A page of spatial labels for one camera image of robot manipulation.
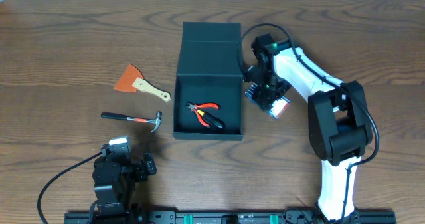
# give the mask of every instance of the wood grain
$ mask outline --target wood grain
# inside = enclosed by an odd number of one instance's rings
[[[307,105],[293,91],[278,121],[244,99],[241,142],[174,140],[173,104],[112,90],[128,64],[174,90],[183,21],[261,22],[288,28],[318,65],[358,80],[381,133],[376,159],[357,172],[355,204],[392,208],[399,223],[424,223],[425,0],[5,0],[0,4],[0,223],[40,223],[45,183],[129,134],[133,157],[149,147],[158,174],[135,200],[180,210],[313,206],[321,167],[307,138]],[[246,38],[245,47],[260,29]],[[246,50],[246,60],[253,56]],[[102,111],[150,126],[103,120]],[[368,146],[367,153],[372,152]],[[51,223],[95,196],[92,166],[46,192]]]

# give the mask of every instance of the wooden scraper handle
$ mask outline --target wooden scraper handle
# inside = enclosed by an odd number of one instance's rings
[[[142,78],[136,78],[133,83],[133,87],[136,88],[138,91],[148,92],[150,94],[156,95],[166,102],[171,101],[170,93],[155,88]]]

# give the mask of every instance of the box lid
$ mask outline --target box lid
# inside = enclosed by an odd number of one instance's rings
[[[179,75],[240,76],[240,23],[184,22]]]

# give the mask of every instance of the open box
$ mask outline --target open box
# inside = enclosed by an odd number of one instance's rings
[[[242,140],[242,74],[236,62],[240,23],[183,23],[174,97],[176,139]],[[186,102],[214,102],[204,109],[224,122],[216,132],[202,126]]]

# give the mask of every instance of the hammer head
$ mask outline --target hammer head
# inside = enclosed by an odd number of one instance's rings
[[[157,117],[156,119],[153,120],[153,124],[155,124],[155,128],[151,131],[151,133],[156,131],[159,128],[159,125],[161,125],[161,116],[162,116],[162,113],[157,112]]]

